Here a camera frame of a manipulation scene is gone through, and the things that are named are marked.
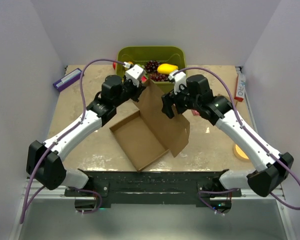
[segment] cardboard box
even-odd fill
[[[161,89],[146,81],[139,102],[139,111],[110,127],[124,153],[139,172],[169,150],[176,157],[189,142],[190,123],[182,114],[169,119],[161,112]]]

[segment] purple and white box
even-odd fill
[[[74,82],[78,81],[80,79],[81,70],[79,68],[73,70],[69,74],[65,75],[63,78],[56,81],[53,86],[55,89],[58,90],[58,92],[61,92],[62,90],[69,87]]]

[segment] green bin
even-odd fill
[[[132,62],[133,64],[146,65],[150,60],[164,64],[178,66],[178,69],[186,67],[184,52],[175,46],[127,46],[118,53],[117,60]],[[125,75],[125,68],[117,64],[115,73],[121,77]],[[171,82],[154,82],[164,93],[170,92],[174,85]]]

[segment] table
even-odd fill
[[[84,65],[69,65],[66,74]],[[221,77],[234,93],[237,72],[231,65],[202,65]],[[91,65],[85,71],[83,90],[86,104],[101,90],[101,85],[108,75],[115,74],[111,65]],[[213,94],[227,95],[224,87],[209,73],[200,70],[187,71],[188,76],[204,74],[209,81]],[[244,102],[238,102],[237,109],[244,120],[252,126],[252,121]],[[48,137],[53,137],[72,123],[83,110],[79,81],[75,82],[59,95],[52,118]],[[83,140],[65,159],[64,166],[86,171],[136,171],[115,138],[109,127],[137,111],[132,101],[125,102],[117,108],[117,115],[107,125],[93,132]],[[188,145],[177,157],[169,152],[144,171],[221,171],[224,169],[245,170],[253,168],[250,162],[237,159],[233,153],[234,142],[217,127],[212,126],[200,116],[193,116],[190,110],[184,113],[190,122]]]

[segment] cardboard box lid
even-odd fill
[[[161,110],[163,102],[161,89],[151,80],[145,82],[146,89],[139,97],[139,102],[133,102],[140,110],[140,114],[151,129],[153,134],[166,148],[170,149],[173,157],[176,157],[188,144],[190,123],[182,114],[175,114],[170,119]]]

